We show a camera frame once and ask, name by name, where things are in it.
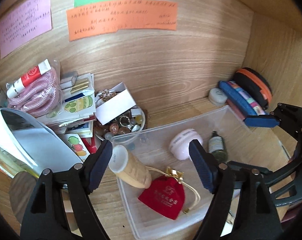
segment screw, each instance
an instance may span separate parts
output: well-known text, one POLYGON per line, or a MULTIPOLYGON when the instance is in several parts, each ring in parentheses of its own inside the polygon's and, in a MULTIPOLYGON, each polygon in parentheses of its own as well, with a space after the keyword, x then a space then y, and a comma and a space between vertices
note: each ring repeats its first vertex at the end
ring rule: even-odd
POLYGON ((49 170, 49 169, 45 169, 45 170, 42 172, 43 175, 48 175, 49 173, 50 173, 50 170, 49 170))
POLYGON ((82 168, 82 166, 83 166, 82 163, 77 163, 77 164, 75 164, 73 167, 74 167, 76 170, 79 170, 79 169, 82 168))
POLYGON ((228 165, 226 165, 225 163, 220 163, 219 168, 222 170, 226 170, 228 168, 228 165))
POLYGON ((260 171, 258 169, 252 169, 252 173, 254 175, 259 175, 260 174, 260 171))

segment cylindrical container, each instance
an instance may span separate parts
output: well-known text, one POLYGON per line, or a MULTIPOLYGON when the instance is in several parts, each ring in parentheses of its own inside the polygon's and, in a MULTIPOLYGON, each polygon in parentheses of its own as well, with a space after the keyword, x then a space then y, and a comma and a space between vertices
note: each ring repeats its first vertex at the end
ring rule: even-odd
POLYGON ((109 168, 120 179, 133 187, 149 188, 151 185, 152 178, 149 170, 123 145, 113 148, 109 168))
POLYGON ((190 158, 189 143, 194 139, 197 139, 203 145, 203 139, 196 130, 189 128, 180 132, 171 140, 169 146, 170 152, 178 160, 190 158))
POLYGON ((212 88, 209 92, 209 100, 216 106, 223 106, 227 101, 227 95, 219 88, 212 88))
POLYGON ((228 160, 228 153, 224 139, 219 136, 216 131, 213 131, 212 137, 209 140, 209 153, 211 153, 219 162, 225 163, 228 160))
POLYGON ((48 59, 41 62, 39 65, 33 67, 22 77, 16 80, 13 85, 8 89, 7 96, 8 98, 14 98, 19 95, 24 89, 30 85, 33 81, 41 77, 44 73, 51 70, 48 59))

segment white box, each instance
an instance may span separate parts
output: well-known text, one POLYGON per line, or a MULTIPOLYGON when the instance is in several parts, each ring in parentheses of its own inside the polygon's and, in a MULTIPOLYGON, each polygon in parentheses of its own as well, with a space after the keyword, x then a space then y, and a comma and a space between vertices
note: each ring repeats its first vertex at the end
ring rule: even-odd
POLYGON ((102 125, 105 125, 136 105, 136 102, 123 82, 113 87, 111 91, 120 93, 96 108, 95 116, 102 125))

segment white lid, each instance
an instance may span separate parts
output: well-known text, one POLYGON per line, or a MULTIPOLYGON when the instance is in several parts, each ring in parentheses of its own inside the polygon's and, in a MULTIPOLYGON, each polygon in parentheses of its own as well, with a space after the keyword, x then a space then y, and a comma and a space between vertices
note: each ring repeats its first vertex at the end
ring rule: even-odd
POLYGON ((212 88, 209 97, 219 104, 224 104, 227 101, 227 95, 219 88, 212 88))
POLYGON ((8 98, 15 98, 17 95, 19 95, 19 93, 16 92, 13 85, 11 87, 9 87, 9 89, 7 90, 7 97, 8 98))
POLYGON ((123 145, 117 145, 112 149, 112 157, 109 161, 109 168, 113 173, 124 170, 129 160, 129 153, 123 145))

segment bottle label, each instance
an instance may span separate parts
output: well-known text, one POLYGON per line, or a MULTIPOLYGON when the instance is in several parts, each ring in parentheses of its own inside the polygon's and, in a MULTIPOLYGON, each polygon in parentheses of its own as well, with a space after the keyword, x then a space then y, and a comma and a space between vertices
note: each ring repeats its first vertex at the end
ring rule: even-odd
POLYGON ((212 137, 209 140, 209 153, 213 153, 216 150, 224 150, 223 140, 220 136, 212 137))

